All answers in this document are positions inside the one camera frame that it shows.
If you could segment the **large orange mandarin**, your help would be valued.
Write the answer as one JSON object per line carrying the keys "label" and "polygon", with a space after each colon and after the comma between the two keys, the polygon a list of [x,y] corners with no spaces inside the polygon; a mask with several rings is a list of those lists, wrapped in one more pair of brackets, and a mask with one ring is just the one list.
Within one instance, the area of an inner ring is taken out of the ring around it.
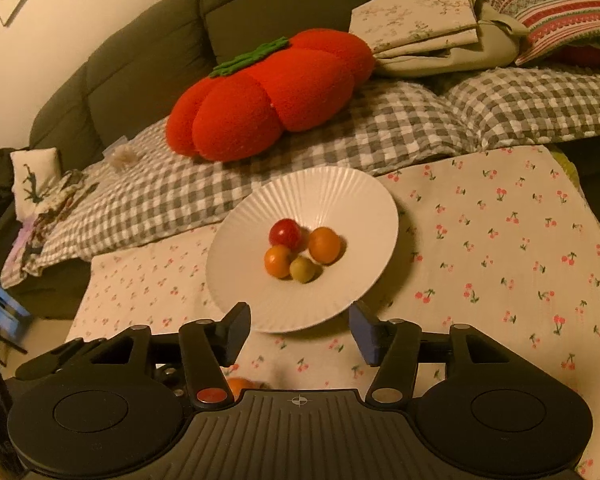
{"label": "large orange mandarin", "polygon": [[237,401],[245,390],[260,389],[261,385],[258,382],[253,382],[250,379],[243,377],[229,377],[226,380],[230,387],[230,392],[235,401]]}

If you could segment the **small orange fruit on plate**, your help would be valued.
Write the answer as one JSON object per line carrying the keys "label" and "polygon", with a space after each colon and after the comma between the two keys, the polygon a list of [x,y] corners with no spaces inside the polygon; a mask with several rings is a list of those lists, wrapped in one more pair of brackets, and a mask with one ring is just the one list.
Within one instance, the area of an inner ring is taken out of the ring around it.
{"label": "small orange fruit on plate", "polygon": [[268,275],[279,280],[290,277],[290,265],[294,253],[285,245],[273,245],[264,254],[264,267]]}

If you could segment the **small yellow-green fruit on plate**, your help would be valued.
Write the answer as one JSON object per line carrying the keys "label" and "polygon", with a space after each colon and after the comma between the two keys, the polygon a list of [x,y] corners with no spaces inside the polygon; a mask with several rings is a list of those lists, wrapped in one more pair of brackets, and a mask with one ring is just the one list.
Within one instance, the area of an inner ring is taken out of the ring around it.
{"label": "small yellow-green fruit on plate", "polygon": [[296,282],[306,284],[314,279],[316,265],[305,256],[297,256],[289,266],[289,273]]}

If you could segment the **orange fruit on plate right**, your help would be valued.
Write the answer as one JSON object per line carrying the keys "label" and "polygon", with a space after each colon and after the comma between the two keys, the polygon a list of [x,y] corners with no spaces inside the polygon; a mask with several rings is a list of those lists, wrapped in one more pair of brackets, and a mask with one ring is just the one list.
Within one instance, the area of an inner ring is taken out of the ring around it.
{"label": "orange fruit on plate right", "polygon": [[309,253],[321,264],[331,264],[341,252],[340,236],[328,226],[320,226],[309,235]]}

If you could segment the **white ribbed plate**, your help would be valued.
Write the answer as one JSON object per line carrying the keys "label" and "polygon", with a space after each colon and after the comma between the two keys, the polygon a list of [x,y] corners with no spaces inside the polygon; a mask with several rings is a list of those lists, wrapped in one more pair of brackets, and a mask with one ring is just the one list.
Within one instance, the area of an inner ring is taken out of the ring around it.
{"label": "white ribbed plate", "polygon": [[[302,243],[294,258],[316,265],[314,279],[268,275],[268,232],[283,218],[297,221]],[[341,252],[331,264],[315,261],[309,235],[334,230]],[[228,312],[250,305],[251,327],[260,333],[289,333],[325,322],[361,298],[380,278],[396,247],[399,214],[389,191],[362,171],[342,167],[300,170],[278,178],[245,198],[221,223],[208,253],[206,281],[215,305]]]}

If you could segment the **red tomato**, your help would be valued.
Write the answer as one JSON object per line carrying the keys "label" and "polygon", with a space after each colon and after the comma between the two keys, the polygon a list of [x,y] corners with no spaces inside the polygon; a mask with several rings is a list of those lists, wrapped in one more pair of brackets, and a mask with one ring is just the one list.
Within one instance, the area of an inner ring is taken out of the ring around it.
{"label": "red tomato", "polygon": [[294,219],[280,219],[268,232],[268,241],[272,246],[282,245],[295,252],[302,243],[302,229]]}

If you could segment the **cherry print tablecloth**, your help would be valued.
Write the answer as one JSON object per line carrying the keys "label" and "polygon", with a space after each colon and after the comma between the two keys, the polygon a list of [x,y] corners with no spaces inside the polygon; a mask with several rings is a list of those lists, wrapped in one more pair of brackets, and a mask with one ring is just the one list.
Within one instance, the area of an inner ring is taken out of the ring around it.
{"label": "cherry print tablecloth", "polygon": [[[577,472],[600,479],[600,227],[580,190],[545,148],[528,146],[378,180],[398,203],[400,233],[366,304],[425,332],[468,323],[576,390],[594,419]],[[67,339],[220,318],[204,278],[217,226],[96,257]],[[274,389],[358,387],[362,396],[375,372],[345,313],[304,333],[252,332],[224,370]]]}

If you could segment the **clear cotton swab container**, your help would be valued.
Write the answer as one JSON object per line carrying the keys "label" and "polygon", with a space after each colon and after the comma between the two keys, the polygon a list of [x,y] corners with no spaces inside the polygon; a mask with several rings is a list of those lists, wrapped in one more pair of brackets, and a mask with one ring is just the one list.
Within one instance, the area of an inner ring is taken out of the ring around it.
{"label": "clear cotton swab container", "polygon": [[122,136],[109,145],[108,148],[105,148],[104,159],[116,171],[123,171],[133,167],[138,161],[137,154],[125,136]]}

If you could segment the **grey checkered blanket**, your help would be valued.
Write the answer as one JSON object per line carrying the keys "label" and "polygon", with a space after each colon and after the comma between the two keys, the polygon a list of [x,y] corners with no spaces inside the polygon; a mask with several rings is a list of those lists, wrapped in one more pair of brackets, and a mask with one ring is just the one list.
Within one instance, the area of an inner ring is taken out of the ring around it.
{"label": "grey checkered blanket", "polygon": [[157,122],[136,136],[137,162],[128,170],[98,162],[66,172],[44,196],[40,225],[10,252],[1,284],[218,222],[293,171],[334,165],[379,176],[439,157],[600,136],[600,70],[494,68],[426,84],[375,79],[330,122],[286,133],[241,162],[175,154],[165,133]]}

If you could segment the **white embroidered small pillow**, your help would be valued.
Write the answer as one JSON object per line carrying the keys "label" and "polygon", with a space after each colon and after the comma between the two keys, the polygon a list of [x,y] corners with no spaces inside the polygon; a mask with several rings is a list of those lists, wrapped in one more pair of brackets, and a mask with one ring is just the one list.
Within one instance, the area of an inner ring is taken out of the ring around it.
{"label": "white embroidered small pillow", "polygon": [[58,149],[13,151],[9,157],[14,170],[12,194],[16,218],[25,222],[61,177]]}

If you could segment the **dark green sofa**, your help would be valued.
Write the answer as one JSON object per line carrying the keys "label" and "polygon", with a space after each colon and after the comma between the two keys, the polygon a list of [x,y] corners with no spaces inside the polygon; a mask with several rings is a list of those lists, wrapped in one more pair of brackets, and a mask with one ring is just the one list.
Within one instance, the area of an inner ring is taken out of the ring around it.
{"label": "dark green sofa", "polygon": [[11,150],[57,148],[84,168],[120,136],[269,32],[346,28],[366,0],[28,0],[0,25],[0,182]]}

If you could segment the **red tomato-shaped cushion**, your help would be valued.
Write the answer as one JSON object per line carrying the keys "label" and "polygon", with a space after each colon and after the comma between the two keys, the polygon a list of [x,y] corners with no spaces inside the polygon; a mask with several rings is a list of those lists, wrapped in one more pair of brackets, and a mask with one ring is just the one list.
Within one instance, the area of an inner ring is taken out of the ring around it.
{"label": "red tomato-shaped cushion", "polygon": [[266,42],[215,66],[178,98],[166,121],[166,144],[210,162],[260,154],[286,131],[328,122],[374,65],[365,41],[335,29]]}

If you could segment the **folded floral beige cloth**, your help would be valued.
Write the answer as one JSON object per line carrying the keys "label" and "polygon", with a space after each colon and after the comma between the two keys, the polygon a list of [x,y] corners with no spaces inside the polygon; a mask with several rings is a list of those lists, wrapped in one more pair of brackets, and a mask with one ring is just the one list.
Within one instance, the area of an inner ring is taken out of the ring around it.
{"label": "folded floral beige cloth", "polygon": [[351,12],[349,32],[389,77],[487,70],[512,64],[529,29],[486,0],[370,0]]}

